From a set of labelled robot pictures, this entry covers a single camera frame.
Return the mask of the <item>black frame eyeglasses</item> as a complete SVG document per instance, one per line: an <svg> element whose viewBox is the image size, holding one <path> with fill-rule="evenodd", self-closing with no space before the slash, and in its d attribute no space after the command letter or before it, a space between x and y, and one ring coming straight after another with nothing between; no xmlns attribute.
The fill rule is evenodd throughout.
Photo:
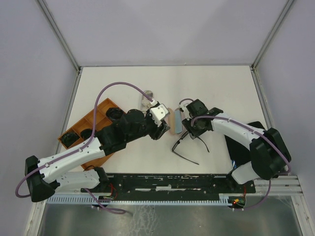
<svg viewBox="0 0 315 236"><path fill-rule="evenodd" d="M179 169L200 169L214 163L211 144L207 134L192 139L189 134L178 139L171 149L170 159Z"/></svg>

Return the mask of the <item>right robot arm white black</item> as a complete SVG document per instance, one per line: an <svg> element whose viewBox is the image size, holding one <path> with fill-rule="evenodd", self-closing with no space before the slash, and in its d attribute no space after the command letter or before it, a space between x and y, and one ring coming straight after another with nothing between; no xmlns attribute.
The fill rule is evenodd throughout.
<svg viewBox="0 0 315 236"><path fill-rule="evenodd" d="M257 178L270 180L278 174L285 175L284 168L291 170L291 156L278 130L241 123L219 108L208 109L199 99L180 101L179 110L184 114L182 124L192 139L214 131L248 150L249 160L238 164L225 181L229 191L238 192L246 182Z"/></svg>

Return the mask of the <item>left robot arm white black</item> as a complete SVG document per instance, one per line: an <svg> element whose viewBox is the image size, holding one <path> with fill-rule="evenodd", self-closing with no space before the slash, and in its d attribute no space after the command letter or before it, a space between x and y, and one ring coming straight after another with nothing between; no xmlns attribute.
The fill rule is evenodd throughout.
<svg viewBox="0 0 315 236"><path fill-rule="evenodd" d="M169 130L165 118L169 111L162 105L150 108L145 114L132 109L109 126L91 135L89 140L58 155L38 159L30 156L25 161L25 176L32 202L41 202L64 189L95 188L105 191L109 180L103 168L72 172L86 162L111 155L126 148L139 138L150 136L158 140Z"/></svg>

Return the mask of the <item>pink glasses case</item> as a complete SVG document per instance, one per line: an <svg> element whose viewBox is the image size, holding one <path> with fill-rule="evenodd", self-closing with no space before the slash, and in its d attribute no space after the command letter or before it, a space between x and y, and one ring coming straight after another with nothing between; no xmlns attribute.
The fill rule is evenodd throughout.
<svg viewBox="0 0 315 236"><path fill-rule="evenodd" d="M170 108L168 110L170 112L170 115L167 118L167 123L168 123L168 126L170 127L169 132L170 132L171 135L176 135L175 132L174 132L174 123L175 123L175 121L174 121L174 111L175 110L172 110Z"/></svg>

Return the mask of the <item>light blue cleaning cloth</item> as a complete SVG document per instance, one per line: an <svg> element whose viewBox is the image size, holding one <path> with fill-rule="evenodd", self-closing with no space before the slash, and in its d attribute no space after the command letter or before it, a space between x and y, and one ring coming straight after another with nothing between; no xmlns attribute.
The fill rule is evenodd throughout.
<svg viewBox="0 0 315 236"><path fill-rule="evenodd" d="M182 126L182 113L179 109L174 111L174 132L175 134L181 134L183 132Z"/></svg>

